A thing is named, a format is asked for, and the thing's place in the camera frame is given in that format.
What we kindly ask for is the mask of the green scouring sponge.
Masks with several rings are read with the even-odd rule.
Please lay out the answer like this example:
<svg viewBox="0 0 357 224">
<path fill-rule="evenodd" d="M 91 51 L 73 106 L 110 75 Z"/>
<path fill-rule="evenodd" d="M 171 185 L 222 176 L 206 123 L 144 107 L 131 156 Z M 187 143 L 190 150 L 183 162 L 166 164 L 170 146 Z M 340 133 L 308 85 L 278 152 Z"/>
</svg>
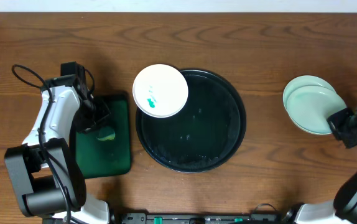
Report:
<svg viewBox="0 0 357 224">
<path fill-rule="evenodd" d="M 99 141 L 112 141 L 116 137 L 115 130 L 111 126 L 103 126 L 98 131 L 97 140 Z"/>
</svg>

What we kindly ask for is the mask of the pale green plate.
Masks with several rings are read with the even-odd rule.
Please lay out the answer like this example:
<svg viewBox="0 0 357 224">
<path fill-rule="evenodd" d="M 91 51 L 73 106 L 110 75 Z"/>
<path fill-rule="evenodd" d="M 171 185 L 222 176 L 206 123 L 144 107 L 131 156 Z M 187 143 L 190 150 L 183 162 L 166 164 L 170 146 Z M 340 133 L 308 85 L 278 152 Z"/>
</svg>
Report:
<svg viewBox="0 0 357 224">
<path fill-rule="evenodd" d="M 303 86 L 288 97 L 285 108 L 291 120 L 304 131 L 331 134 L 328 117 L 347 107 L 334 91 L 321 86 Z"/>
<path fill-rule="evenodd" d="M 289 96 L 292 94 L 292 92 L 304 86 L 320 86 L 320 87 L 327 88 L 333 92 L 336 92 L 335 89 L 324 79 L 312 75 L 302 75 L 292 79 L 285 86 L 283 91 L 283 97 L 282 97 L 282 101 L 285 108 L 286 108 L 287 100 L 289 99 Z"/>
</svg>

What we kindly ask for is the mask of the pale green plate front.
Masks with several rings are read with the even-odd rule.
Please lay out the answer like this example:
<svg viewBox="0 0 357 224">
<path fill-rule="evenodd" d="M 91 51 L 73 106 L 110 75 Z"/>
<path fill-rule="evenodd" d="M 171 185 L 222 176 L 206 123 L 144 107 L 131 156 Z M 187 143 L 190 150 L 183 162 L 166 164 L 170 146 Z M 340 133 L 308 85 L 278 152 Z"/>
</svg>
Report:
<svg viewBox="0 0 357 224">
<path fill-rule="evenodd" d="M 320 87 L 327 88 L 333 92 L 336 92 L 335 89 L 324 79 L 312 75 L 302 75 L 292 79 L 285 86 L 283 91 L 283 97 L 282 97 L 282 101 L 285 108 L 286 108 L 287 100 L 289 99 L 289 96 L 292 94 L 292 92 L 304 86 L 320 86 Z"/>
</svg>

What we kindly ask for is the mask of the white plate with green smear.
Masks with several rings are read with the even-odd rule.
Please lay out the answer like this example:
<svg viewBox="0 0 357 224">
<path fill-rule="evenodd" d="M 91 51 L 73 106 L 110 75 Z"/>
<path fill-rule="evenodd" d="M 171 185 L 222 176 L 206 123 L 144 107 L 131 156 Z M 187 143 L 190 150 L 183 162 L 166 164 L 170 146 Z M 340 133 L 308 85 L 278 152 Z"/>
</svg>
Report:
<svg viewBox="0 0 357 224">
<path fill-rule="evenodd" d="M 137 107 L 155 118 L 177 114 L 188 99 L 185 77 L 176 68 L 154 64 L 143 68 L 135 77 L 132 95 Z"/>
</svg>

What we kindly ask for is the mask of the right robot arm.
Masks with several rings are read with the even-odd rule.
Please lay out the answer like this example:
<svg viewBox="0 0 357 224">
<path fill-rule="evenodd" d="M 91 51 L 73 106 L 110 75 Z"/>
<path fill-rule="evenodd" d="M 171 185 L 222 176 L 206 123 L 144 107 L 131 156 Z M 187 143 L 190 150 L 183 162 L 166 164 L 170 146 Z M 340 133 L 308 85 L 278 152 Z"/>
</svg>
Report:
<svg viewBox="0 0 357 224">
<path fill-rule="evenodd" d="M 327 128 L 347 148 L 357 146 L 357 110 L 337 95 L 300 94 L 287 101 L 287 112 L 304 129 Z M 334 200 L 291 208 L 286 223 L 357 223 L 357 172 L 337 192 Z"/>
</svg>

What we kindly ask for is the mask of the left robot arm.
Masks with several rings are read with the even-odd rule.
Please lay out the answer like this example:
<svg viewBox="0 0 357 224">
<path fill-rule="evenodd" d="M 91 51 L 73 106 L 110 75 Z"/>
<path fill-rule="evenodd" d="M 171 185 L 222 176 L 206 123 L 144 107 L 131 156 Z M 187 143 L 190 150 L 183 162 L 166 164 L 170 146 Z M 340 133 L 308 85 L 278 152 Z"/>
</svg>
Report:
<svg viewBox="0 0 357 224">
<path fill-rule="evenodd" d="M 9 178 L 26 217 L 43 223 L 109 223 L 108 203 L 86 192 L 85 178 L 69 148 L 71 131 L 88 134 L 111 112 L 87 86 L 88 69 L 63 63 L 60 76 L 41 79 L 42 105 L 29 135 L 4 155 Z"/>
</svg>

